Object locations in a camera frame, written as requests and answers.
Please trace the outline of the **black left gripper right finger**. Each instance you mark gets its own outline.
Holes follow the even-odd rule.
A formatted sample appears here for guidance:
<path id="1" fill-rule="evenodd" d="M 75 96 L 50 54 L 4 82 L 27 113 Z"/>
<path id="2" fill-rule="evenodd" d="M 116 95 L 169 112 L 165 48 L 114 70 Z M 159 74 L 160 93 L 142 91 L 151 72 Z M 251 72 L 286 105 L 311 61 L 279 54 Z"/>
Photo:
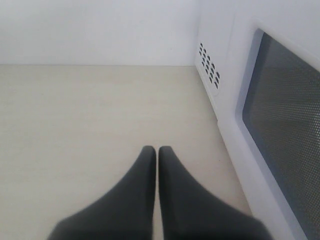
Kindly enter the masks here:
<path id="1" fill-rule="evenodd" d="M 270 240 L 259 220 L 206 190 L 170 146 L 158 151 L 158 192 L 166 240 Z"/>

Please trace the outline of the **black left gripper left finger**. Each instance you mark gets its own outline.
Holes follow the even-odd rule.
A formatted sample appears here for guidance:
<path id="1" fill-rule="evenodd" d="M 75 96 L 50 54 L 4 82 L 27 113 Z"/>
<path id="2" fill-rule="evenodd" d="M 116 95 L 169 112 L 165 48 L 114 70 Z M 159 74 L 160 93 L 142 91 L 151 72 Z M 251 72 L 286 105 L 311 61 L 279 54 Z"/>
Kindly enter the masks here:
<path id="1" fill-rule="evenodd" d="M 146 145 L 110 191 L 58 222 L 48 239 L 151 240 L 155 191 L 156 151 Z"/>

